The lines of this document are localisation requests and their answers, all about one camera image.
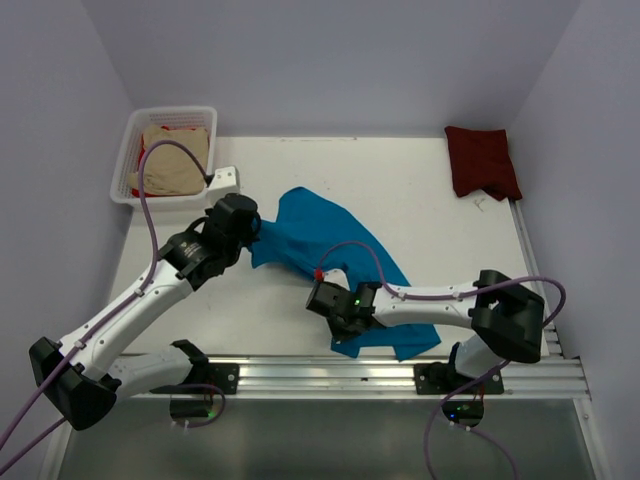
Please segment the folded dark red t shirt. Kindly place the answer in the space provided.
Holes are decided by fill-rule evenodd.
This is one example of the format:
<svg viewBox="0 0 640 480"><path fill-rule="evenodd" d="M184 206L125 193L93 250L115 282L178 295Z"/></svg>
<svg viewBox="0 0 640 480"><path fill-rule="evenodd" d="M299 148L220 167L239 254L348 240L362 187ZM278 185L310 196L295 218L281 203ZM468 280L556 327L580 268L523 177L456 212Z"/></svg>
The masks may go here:
<svg viewBox="0 0 640 480"><path fill-rule="evenodd" d="M444 128L453 191L458 198L482 190L497 201L523 198L509 155L507 132Z"/></svg>

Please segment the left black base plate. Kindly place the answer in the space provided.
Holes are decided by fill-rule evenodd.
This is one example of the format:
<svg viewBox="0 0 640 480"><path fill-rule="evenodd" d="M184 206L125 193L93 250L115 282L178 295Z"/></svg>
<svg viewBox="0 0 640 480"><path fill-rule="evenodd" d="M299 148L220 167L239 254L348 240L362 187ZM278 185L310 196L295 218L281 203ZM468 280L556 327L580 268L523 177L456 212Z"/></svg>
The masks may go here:
<svg viewBox="0 0 640 480"><path fill-rule="evenodd" d="M235 395L240 380L240 365L230 362L209 362L204 370L206 384L216 386L225 395Z"/></svg>

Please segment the beige t shirt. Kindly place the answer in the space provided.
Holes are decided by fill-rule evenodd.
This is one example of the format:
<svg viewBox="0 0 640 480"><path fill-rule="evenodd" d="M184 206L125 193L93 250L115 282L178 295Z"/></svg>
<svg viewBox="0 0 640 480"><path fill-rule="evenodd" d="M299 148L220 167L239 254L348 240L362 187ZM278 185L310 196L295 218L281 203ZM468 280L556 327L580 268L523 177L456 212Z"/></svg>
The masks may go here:
<svg viewBox="0 0 640 480"><path fill-rule="evenodd" d="M167 126L149 125L142 133L142 153L154 143L172 140L189 149L203 169L207 168L209 135L205 128L170 129ZM195 195L205 187L203 175L190 157L181 149L162 145L148 157L144 169L145 196Z"/></svg>

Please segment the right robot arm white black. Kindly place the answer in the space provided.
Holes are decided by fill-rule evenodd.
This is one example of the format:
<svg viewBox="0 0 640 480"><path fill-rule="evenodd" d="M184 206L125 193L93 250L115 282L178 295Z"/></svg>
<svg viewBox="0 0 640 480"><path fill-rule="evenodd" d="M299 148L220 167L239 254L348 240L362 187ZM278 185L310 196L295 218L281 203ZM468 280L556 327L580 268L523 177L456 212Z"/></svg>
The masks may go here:
<svg viewBox="0 0 640 480"><path fill-rule="evenodd" d="M323 317L335 341L394 327L448 326L472 335L452 348L445 379L468 392L489 369L504 361L541 359L545 303L521 283L495 270L474 282L446 287L408 287L362 282L354 290L340 270L315 283L306 309Z"/></svg>

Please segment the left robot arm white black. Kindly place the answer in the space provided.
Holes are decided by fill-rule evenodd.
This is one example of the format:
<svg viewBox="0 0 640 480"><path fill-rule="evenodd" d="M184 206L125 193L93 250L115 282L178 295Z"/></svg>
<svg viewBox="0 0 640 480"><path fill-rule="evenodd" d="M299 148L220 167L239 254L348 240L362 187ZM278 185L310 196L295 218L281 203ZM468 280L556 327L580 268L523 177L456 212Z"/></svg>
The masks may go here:
<svg viewBox="0 0 640 480"><path fill-rule="evenodd" d="M59 341L43 337L31 346L38 387L75 430L96 425L117 402L138 394L220 393L206 355L187 340L154 354L121 354L166 311L235 265L260 227L253 199L226 195L172 235L142 276L98 315Z"/></svg>

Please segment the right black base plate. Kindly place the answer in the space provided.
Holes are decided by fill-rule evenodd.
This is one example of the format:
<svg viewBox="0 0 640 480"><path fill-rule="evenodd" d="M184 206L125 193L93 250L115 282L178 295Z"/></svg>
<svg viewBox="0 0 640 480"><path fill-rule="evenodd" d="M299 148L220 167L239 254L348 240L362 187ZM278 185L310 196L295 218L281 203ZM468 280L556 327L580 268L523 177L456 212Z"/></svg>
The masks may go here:
<svg viewBox="0 0 640 480"><path fill-rule="evenodd" d="M448 363L417 363L413 366L415 391L418 395L448 395L452 391L466 387L462 394L501 395L505 392L502 376L494 374L489 379L469 386L470 377L458 373Z"/></svg>

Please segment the aluminium mounting rail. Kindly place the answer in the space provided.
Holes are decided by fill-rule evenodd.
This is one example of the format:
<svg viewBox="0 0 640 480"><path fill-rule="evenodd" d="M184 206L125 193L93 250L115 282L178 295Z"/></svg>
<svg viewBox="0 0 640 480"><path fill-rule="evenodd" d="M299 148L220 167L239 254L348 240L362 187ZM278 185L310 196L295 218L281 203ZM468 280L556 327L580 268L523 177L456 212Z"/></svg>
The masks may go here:
<svg viewBox="0 0 640 480"><path fill-rule="evenodd" d="M418 357L398 362L390 356L211 356L218 364L232 364L232 382L240 399L374 399L428 400L417 392L416 365L445 362L444 357ZM544 357L537 364L512 363L501 370L504 392L487 400L589 399L590 390L578 360Z"/></svg>

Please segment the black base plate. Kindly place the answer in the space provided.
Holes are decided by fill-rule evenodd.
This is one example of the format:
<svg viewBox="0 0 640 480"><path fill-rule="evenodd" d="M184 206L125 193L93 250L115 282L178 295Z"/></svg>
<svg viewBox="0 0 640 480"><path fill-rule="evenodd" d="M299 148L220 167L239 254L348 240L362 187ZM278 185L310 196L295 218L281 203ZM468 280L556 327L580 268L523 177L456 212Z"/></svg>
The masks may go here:
<svg viewBox="0 0 640 480"><path fill-rule="evenodd" d="M469 386L470 377L458 373L448 363L417 363L413 366L415 391L418 395L448 395L452 391L466 387L462 394L501 395L505 392L502 376L494 374L489 379Z"/></svg>
<svg viewBox="0 0 640 480"><path fill-rule="evenodd" d="M209 362L204 370L206 384L216 386L225 395L235 395L240 380L240 365L230 362Z"/></svg>

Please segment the white plastic basket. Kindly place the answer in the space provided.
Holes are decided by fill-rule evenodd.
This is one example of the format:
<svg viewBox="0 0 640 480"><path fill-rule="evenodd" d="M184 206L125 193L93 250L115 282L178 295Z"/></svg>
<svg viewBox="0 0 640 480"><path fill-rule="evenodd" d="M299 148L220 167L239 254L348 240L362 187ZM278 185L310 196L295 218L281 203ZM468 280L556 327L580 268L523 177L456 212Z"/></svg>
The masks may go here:
<svg viewBox="0 0 640 480"><path fill-rule="evenodd" d="M203 175L203 180L206 175L212 175L215 171L214 143L217 111L214 108L206 106L171 106L137 110L129 118L112 179L110 196L118 204L128 204L135 208L141 207L139 197L134 198L131 195L127 177L135 167L140 151L140 136L152 124L167 126L170 129L205 128L209 135L207 168L203 169L199 162L193 163ZM209 206L209 202L206 199L206 190L207 185L205 184L204 189L195 195L145 197L151 210L204 209Z"/></svg>

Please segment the red t shirt in basket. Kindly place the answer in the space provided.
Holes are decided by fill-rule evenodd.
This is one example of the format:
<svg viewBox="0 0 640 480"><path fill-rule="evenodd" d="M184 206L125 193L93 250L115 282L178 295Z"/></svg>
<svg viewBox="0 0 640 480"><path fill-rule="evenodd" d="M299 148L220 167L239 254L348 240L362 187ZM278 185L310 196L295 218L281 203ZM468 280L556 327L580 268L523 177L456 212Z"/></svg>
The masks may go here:
<svg viewBox="0 0 640 480"><path fill-rule="evenodd" d="M134 198L138 198L139 197L137 173L138 173L138 170L139 170L139 166L140 166L142 157L144 156L144 154L146 152L143 136L140 136L139 146L140 146L140 151L139 151L138 156L137 156L137 160L136 160L136 163L135 163L134 170L127 177L127 184L129 186L129 190L131 191L131 195Z"/></svg>

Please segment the blue t shirt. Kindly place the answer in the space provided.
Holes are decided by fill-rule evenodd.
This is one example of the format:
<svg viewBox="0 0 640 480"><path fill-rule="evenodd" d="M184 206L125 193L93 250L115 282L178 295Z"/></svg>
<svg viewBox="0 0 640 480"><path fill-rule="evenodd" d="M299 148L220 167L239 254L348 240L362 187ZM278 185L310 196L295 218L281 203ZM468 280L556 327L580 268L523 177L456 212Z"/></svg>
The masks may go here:
<svg viewBox="0 0 640 480"><path fill-rule="evenodd" d="M281 196L273 222L261 223L259 240L250 247L251 266L276 264L307 279L315 271L340 269L350 286L384 278L407 286L409 281L373 234L348 210L304 187ZM409 360L441 343L432 325L402 325L373 330L354 339L332 341L332 351L356 358L366 347L391 347L399 361Z"/></svg>

